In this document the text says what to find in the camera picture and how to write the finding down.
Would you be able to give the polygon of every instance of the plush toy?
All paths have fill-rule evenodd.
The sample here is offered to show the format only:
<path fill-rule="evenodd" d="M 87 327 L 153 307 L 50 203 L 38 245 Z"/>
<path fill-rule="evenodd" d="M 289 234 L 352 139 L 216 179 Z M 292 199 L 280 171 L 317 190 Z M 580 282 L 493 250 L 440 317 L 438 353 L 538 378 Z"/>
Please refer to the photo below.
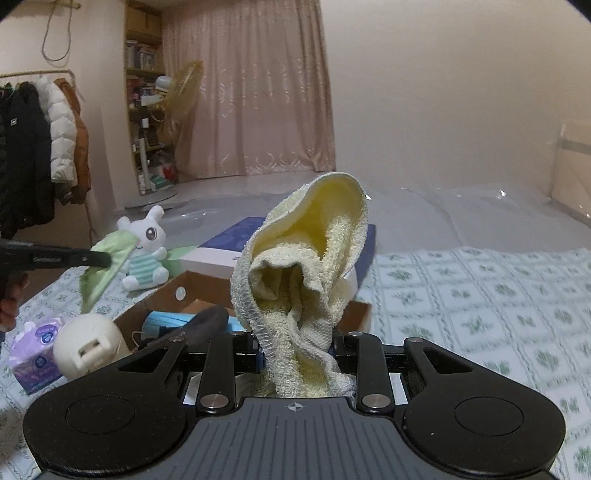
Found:
<path fill-rule="evenodd" d="M 139 238 L 138 245 L 121 269 L 127 273 L 123 279 L 127 291 L 154 288 L 168 280 L 168 270 L 162 265 L 167 253 L 164 248 L 166 234 L 158 224 L 163 216 L 164 209 L 156 205 L 143 220 L 130 222 L 127 217 L 121 217 L 117 221 L 119 230 L 128 230 Z"/>

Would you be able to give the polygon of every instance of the pink curtain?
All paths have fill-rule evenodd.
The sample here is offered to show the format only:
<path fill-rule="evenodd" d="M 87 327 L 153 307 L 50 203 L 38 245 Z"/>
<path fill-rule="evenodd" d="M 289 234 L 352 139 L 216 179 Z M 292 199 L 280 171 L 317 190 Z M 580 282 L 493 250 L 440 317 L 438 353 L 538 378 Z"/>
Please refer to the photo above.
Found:
<path fill-rule="evenodd" d="M 190 0 L 164 12 L 168 74 L 202 60 L 175 157 L 193 178 L 335 169 L 319 0 Z"/>

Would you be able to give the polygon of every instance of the brown jacket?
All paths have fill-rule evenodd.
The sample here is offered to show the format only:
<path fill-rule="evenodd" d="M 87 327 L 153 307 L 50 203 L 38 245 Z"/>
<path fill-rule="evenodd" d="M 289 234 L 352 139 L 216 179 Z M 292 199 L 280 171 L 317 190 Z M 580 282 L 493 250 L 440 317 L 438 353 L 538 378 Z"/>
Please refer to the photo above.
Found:
<path fill-rule="evenodd" d="M 57 79 L 56 85 L 64 93 L 70 104 L 76 120 L 76 149 L 74 150 L 74 165 L 78 176 L 78 185 L 72 187 L 72 203 L 82 204 L 85 201 L 86 193 L 90 190 L 90 170 L 88 168 L 88 130 L 80 118 L 80 102 L 72 85 L 66 79 Z"/>

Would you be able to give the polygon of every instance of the bunny ear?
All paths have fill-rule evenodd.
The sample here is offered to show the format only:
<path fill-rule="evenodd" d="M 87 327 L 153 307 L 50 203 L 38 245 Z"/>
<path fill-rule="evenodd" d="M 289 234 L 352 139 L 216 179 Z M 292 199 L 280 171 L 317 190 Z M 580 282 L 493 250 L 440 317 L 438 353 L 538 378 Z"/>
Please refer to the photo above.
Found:
<path fill-rule="evenodd" d="M 131 221 L 127 217 L 121 217 L 117 220 L 117 230 L 123 230 L 126 226 L 129 226 Z"/>
<path fill-rule="evenodd" d="M 164 216 L 164 209 L 160 205 L 154 205 L 147 216 L 158 221 Z"/>

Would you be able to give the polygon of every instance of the yellow towel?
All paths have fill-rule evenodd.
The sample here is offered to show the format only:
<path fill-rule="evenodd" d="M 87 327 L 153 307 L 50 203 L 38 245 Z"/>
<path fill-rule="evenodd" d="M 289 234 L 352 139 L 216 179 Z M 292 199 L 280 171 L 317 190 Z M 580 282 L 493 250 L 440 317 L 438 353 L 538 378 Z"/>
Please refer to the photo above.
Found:
<path fill-rule="evenodd" d="M 231 279 L 238 319 L 267 359 L 259 394 L 351 395 L 354 382 L 328 349 L 348 300 L 368 227 L 365 193 L 346 173 L 329 173 L 270 211 L 246 244 Z"/>

